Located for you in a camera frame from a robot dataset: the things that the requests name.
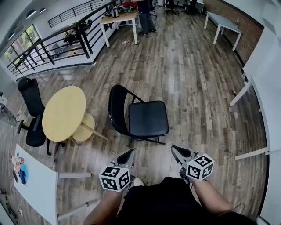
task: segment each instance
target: black shoe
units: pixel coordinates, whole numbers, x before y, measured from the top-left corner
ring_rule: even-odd
[[[139,32],[138,35],[148,35],[148,33],[145,33],[143,31]]]

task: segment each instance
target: black and white marker cube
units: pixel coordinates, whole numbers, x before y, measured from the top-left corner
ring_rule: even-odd
[[[105,166],[102,168],[99,178],[103,189],[120,192],[130,182],[129,169]]]
[[[212,174],[213,167],[214,160],[205,153],[187,163],[186,175],[201,181]]]

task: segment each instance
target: person's arm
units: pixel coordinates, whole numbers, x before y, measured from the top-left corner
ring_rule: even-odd
[[[116,217],[122,200],[122,192],[107,191],[104,198],[86,217],[84,225],[105,225]]]
[[[233,211],[230,202],[207,181],[190,180],[201,204],[212,214]]]

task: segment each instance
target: wooden floor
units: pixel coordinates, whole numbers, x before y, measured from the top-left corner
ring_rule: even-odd
[[[110,39],[111,47],[101,52],[95,66],[77,66],[32,76],[39,83],[44,105],[63,87],[80,87],[85,92],[87,112],[94,116],[97,131],[110,139],[106,142],[92,136],[79,147],[68,141],[66,147],[60,149],[56,166],[39,160],[56,171],[94,174],[93,178],[58,183],[58,212],[85,201],[93,201],[92,209],[103,194],[98,181],[100,169],[113,155],[127,148],[128,137],[117,133],[108,120],[110,89],[121,84],[145,101],[164,101],[168,113],[170,131],[160,138],[166,142],[165,146],[135,142],[135,176],[147,185],[160,183],[170,169],[179,169],[171,155],[171,145],[189,146],[208,153],[216,161],[209,178],[215,188],[234,207],[244,203],[244,215],[257,216],[266,178],[266,158],[234,160],[238,154],[266,146],[254,91],[250,88],[235,106],[229,107],[234,97],[232,90],[239,92],[244,85],[242,65],[231,46],[222,36],[216,45],[212,44],[216,27],[209,22],[204,30],[205,16],[163,12],[164,8],[157,8],[157,32],[139,36],[138,45],[134,44],[131,27],[120,27]],[[21,109],[28,115],[18,90],[14,90],[9,102],[13,113]],[[45,145],[29,147],[25,137],[24,130],[17,134],[17,128],[0,122],[0,188],[8,190],[15,211],[21,198],[12,191],[8,154],[14,152],[16,143],[25,150],[46,154]],[[19,216],[19,224],[48,224],[24,199],[19,207],[24,214]],[[240,206],[236,211],[242,212],[242,209]],[[71,216],[60,224],[81,225],[88,212]]]

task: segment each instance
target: kettle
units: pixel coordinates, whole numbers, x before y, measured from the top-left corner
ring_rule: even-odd
[[[119,12],[118,12],[118,8],[117,7],[114,7],[112,9],[112,17],[119,17]]]

